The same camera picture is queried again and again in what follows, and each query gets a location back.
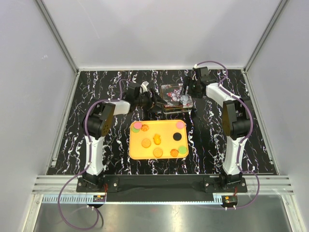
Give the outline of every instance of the white wall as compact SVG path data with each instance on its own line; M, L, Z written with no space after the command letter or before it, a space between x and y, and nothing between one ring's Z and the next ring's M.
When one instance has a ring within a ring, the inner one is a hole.
M0 1L0 231L20 231L74 73L33 0Z
M279 0L43 0L80 68L244 67Z
M249 70L274 155L309 229L309 1L289 1Z

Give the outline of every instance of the black marble surface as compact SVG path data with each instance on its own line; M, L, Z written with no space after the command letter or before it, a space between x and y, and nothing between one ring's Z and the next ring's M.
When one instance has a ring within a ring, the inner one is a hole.
M97 71L81 72L60 152L55 168L48 174L76 174L85 165L85 140L81 127L81 115L92 98L117 99L119 80L137 83L148 81L150 87L159 92L160 85L182 83L191 70L160 71ZM218 80L224 76L222 70L210 70ZM241 70L229 70L224 87L240 96L248 96L248 89ZM105 174L217 174L223 164L226 137L222 130L222 110L212 99L194 99L195 110L191 113L169 115L145 114L136 109L129 115L114 117L110 133L105 137L103 165ZM258 173L275 173L254 115L254 130L245 146L242 160L243 170ZM182 119L187 124L189 155L184 159L133 160L128 155L129 126L132 121Z

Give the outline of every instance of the cookie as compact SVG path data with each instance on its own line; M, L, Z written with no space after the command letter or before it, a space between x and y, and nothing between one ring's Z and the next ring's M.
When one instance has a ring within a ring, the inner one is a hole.
M170 151L170 155L173 156L173 157L177 157L177 156L178 156L178 150L172 149L172 150Z
M141 130L142 131L147 131L147 130L149 130L149 126L144 124L144 125L142 125Z
M143 141L141 142L141 145L145 148L149 148L151 145L150 139L143 139Z
M156 148L154 150L154 156L157 157L157 158L160 158L161 156L163 155L163 151L161 148Z

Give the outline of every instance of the food item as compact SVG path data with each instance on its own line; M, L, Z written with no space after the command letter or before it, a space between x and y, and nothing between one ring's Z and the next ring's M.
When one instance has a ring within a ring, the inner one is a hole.
M134 124L133 124L133 127L134 127L135 129L140 129L140 128L141 128L141 122L136 122L136 123L134 123Z
M140 129L135 129L134 127L132 127L132 131L133 131L134 133L137 133L137 132L140 131Z
M180 133L174 133L173 134L173 139L175 140L175 141L179 141L179 140L181 140L182 139L182 134L180 134Z
M144 125L142 125L141 130L142 131L147 131L147 130L149 130L149 126L144 124Z
M173 156L173 157L178 156L178 150L172 149L172 150L170 151L170 155Z
M161 148L156 148L153 153L155 157L160 158L163 155L163 150Z
M187 153L187 148L185 146L180 146L178 148L178 151L179 151L180 154L185 154L185 153Z
M151 145L150 139L143 139L143 141L141 142L141 145L145 148L149 148Z
M184 122L177 122L176 127L181 130L182 128L184 128Z
M160 143L161 143L160 135L158 135L158 134L154 135L154 143L156 145L160 145Z

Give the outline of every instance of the yellow tray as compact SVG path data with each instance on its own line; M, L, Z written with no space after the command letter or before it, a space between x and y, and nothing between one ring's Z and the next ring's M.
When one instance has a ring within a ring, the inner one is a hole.
M137 121L130 126L129 154L134 160L184 158L188 151L182 120Z

